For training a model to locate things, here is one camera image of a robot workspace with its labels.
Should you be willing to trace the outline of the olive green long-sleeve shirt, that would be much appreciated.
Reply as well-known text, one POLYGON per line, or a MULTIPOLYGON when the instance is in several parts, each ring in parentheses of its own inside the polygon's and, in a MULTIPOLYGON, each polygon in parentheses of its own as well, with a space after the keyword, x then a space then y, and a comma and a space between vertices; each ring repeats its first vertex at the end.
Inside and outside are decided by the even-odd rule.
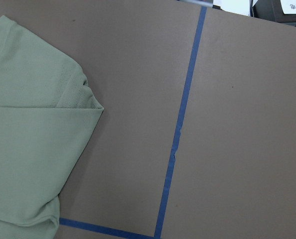
POLYGON ((81 66, 0 17, 0 239, 52 239, 103 107, 81 66))

